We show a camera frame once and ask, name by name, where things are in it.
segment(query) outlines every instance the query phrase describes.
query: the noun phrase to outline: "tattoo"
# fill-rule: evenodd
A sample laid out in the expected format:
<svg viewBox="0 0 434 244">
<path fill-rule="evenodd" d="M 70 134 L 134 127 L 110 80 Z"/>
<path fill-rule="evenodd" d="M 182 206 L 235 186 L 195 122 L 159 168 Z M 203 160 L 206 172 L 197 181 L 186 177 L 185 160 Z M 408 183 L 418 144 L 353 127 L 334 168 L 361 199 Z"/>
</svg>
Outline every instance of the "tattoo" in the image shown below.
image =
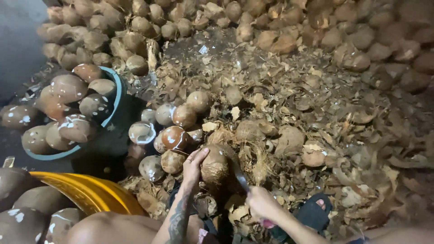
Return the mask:
<svg viewBox="0 0 434 244">
<path fill-rule="evenodd" d="M 187 233 L 188 212 L 191 192 L 185 192 L 169 219 L 169 240 L 165 244 L 182 244 Z"/>
</svg>

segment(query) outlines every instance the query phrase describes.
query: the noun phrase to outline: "tattooed arm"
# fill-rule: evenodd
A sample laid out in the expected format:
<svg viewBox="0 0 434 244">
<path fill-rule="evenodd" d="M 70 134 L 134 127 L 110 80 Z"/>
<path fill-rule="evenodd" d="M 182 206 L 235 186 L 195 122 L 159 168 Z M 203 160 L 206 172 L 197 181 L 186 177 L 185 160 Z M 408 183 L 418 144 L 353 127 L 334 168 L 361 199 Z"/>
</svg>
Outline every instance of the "tattooed arm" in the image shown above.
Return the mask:
<svg viewBox="0 0 434 244">
<path fill-rule="evenodd" d="M 182 244 L 187 232 L 193 196 L 199 187 L 201 163 L 209 153 L 205 148 L 193 152 L 184 162 L 184 181 L 160 230 L 151 244 Z"/>
</svg>

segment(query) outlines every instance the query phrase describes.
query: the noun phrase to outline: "black slipper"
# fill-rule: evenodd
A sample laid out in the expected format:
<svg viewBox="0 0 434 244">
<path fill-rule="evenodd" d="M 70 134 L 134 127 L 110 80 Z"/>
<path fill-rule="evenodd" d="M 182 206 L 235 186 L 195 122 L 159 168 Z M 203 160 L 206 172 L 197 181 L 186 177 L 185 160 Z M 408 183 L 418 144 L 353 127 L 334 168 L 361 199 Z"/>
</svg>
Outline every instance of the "black slipper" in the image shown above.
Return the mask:
<svg viewBox="0 0 434 244">
<path fill-rule="evenodd" d="M 324 201 L 325 210 L 316 203 L 320 199 Z M 305 226 L 311 227 L 319 234 L 323 234 L 323 231 L 329 224 L 329 213 L 332 209 L 333 205 L 329 197 L 324 193 L 317 193 L 305 202 L 296 218 Z"/>
<path fill-rule="evenodd" d="M 169 203 L 167 204 L 168 209 L 172 207 L 173 202 L 175 201 L 175 195 L 178 193 L 181 184 L 178 181 L 175 181 L 175 185 L 173 186 L 173 190 L 169 193 Z M 190 211 L 189 216 L 199 215 L 199 212 L 196 209 L 196 205 L 193 203 L 193 208 Z M 217 236 L 217 229 L 214 226 L 213 220 L 210 217 L 205 216 L 201 218 L 204 222 L 204 230 L 208 231 L 208 233 Z"/>
</svg>

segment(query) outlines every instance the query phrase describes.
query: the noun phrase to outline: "person's right hand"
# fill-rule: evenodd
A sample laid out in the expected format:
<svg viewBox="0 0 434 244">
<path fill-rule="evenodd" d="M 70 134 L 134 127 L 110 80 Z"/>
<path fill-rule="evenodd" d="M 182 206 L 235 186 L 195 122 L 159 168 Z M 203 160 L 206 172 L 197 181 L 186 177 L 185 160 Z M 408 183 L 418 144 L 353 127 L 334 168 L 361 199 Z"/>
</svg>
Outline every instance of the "person's right hand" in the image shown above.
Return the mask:
<svg viewBox="0 0 434 244">
<path fill-rule="evenodd" d="M 250 207 L 252 215 L 255 215 L 256 218 L 268 219 L 275 222 L 283 211 L 282 206 L 280 206 L 276 199 L 266 189 L 258 186 L 250 187 L 246 202 Z"/>
</svg>

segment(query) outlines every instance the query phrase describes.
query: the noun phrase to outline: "person's hand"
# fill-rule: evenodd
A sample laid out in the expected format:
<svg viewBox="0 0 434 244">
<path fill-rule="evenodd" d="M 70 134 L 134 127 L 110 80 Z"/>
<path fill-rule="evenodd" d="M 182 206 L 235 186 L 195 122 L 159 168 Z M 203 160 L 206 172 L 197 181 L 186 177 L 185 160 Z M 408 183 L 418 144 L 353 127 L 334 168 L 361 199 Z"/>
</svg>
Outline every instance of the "person's hand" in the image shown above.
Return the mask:
<svg viewBox="0 0 434 244">
<path fill-rule="evenodd" d="M 199 185 L 199 179 L 201 177 L 201 164 L 208 156 L 210 150 L 204 148 L 198 149 L 190 154 L 184 162 L 184 180 L 187 184 Z"/>
<path fill-rule="evenodd" d="M 258 219 L 268 219 L 273 222 L 279 218 L 282 206 L 274 197 L 264 188 L 251 186 L 247 194 L 247 204 L 250 207 L 252 216 Z"/>
</svg>

